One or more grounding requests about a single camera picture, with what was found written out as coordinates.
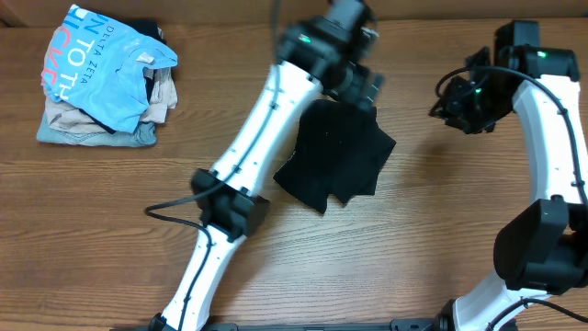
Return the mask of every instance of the beige garment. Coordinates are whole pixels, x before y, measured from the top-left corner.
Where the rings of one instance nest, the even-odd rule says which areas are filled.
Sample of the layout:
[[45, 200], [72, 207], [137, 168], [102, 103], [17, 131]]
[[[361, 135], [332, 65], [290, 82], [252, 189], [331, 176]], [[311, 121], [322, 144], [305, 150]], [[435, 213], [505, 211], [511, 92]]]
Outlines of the beige garment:
[[177, 105], [177, 92], [172, 80], [172, 69], [164, 68], [155, 71], [153, 79], [153, 91], [149, 108], [141, 114], [141, 121], [164, 123], [168, 109], [174, 109]]
[[80, 109], [65, 101], [55, 102], [45, 97], [45, 115], [49, 127], [69, 133], [106, 132]]
[[[172, 80], [171, 68], [155, 71], [153, 91], [149, 100], [149, 108], [141, 114], [140, 121], [164, 123], [169, 108], [175, 108], [177, 93]], [[78, 108], [67, 102], [54, 102], [45, 97], [45, 113], [49, 127], [70, 133], [105, 132], [100, 126]]]

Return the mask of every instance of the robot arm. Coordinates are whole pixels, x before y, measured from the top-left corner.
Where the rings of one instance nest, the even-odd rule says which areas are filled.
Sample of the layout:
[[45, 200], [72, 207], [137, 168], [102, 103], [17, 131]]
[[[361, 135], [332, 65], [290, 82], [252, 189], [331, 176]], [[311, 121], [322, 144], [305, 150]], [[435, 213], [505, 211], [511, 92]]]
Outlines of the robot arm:
[[[584, 202], [580, 189], [585, 192], [585, 188], [582, 184], [578, 188], [572, 161], [573, 148], [582, 177], [586, 177], [588, 154], [580, 122], [580, 77], [575, 58], [571, 51], [539, 49], [534, 22], [514, 22], [499, 29], [495, 46], [499, 50], [495, 58], [498, 65], [536, 77], [559, 99], [568, 111], [576, 146], [556, 104], [527, 80], [490, 73], [488, 82], [477, 88], [475, 95], [460, 99], [457, 107], [451, 106], [455, 99], [450, 95], [463, 96], [458, 92], [464, 89], [460, 87], [462, 81], [454, 79], [446, 88], [432, 115], [465, 133], [492, 131], [494, 122], [508, 109], [518, 115], [528, 151], [531, 206], [498, 234], [495, 269], [468, 295], [448, 303], [436, 319], [437, 331], [499, 330], [525, 309], [522, 304], [509, 309], [521, 300], [546, 300], [588, 283], [587, 250], [582, 244], [586, 212], [585, 206], [579, 205]], [[555, 58], [552, 61], [548, 58], [551, 53]], [[469, 58], [475, 79], [483, 77], [475, 65], [487, 68], [487, 54], [482, 49]], [[468, 108], [476, 111], [468, 113]], [[576, 231], [574, 235], [563, 234], [568, 225]]]
[[207, 323], [212, 297], [231, 257], [265, 217], [268, 201], [258, 194], [304, 109], [321, 93], [359, 109], [371, 108], [381, 78], [371, 83], [369, 70], [357, 63], [377, 37], [364, 27], [371, 18], [361, 2], [342, 0], [326, 17], [287, 29], [277, 64], [237, 138], [210, 171], [200, 169], [192, 178], [195, 194], [222, 185], [198, 201], [209, 238], [198, 236], [174, 298], [154, 317], [150, 331], [198, 331]]

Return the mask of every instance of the green led light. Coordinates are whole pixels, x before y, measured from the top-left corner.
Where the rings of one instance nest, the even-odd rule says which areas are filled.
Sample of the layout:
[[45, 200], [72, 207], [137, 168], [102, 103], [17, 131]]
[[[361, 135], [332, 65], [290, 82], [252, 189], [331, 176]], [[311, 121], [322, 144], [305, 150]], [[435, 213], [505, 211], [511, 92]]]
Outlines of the green led light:
[[303, 35], [303, 34], [299, 35], [299, 36], [298, 36], [298, 39], [299, 39], [299, 40], [302, 40], [302, 42], [311, 43], [311, 39], [310, 39], [310, 38], [308, 38], [308, 36], [305, 36], [305, 35]]

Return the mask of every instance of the brown wall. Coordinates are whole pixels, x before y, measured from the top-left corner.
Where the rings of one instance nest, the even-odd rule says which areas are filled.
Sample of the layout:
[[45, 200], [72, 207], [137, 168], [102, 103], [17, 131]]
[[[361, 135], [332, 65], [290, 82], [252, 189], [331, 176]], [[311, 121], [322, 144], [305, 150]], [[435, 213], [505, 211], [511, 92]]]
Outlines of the brown wall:
[[[119, 18], [152, 17], [160, 23], [264, 23], [271, 0], [77, 0], [81, 7]], [[372, 0], [379, 19], [579, 17], [588, 0]], [[55, 27], [72, 0], [0, 0], [11, 25]], [[321, 15], [326, 0], [283, 0], [282, 19]]]

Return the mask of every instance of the blue t-shirt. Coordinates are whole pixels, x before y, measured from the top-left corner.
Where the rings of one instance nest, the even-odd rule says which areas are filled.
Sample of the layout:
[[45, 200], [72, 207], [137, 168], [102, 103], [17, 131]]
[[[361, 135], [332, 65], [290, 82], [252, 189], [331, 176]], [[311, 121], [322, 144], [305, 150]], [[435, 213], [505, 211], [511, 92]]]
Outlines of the blue t-shirt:
[[160, 41], [76, 5], [48, 55], [41, 73], [46, 94], [124, 132], [134, 132], [149, 107], [143, 68], [177, 65], [177, 55]]

